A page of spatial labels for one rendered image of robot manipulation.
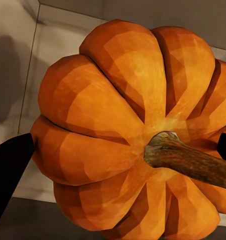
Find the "pumpkin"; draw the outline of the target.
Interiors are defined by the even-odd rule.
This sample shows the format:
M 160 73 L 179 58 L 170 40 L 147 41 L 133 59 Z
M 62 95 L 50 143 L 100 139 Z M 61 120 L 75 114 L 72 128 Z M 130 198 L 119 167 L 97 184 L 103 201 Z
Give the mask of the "pumpkin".
M 226 62 L 197 33 L 114 19 L 51 65 L 32 159 L 106 240 L 200 240 L 226 215 Z

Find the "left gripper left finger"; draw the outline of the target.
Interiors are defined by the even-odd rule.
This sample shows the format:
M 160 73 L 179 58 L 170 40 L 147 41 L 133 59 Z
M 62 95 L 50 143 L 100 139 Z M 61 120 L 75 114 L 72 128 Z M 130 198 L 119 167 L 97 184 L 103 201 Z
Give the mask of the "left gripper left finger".
M 0 218 L 35 151 L 31 133 L 0 145 Z

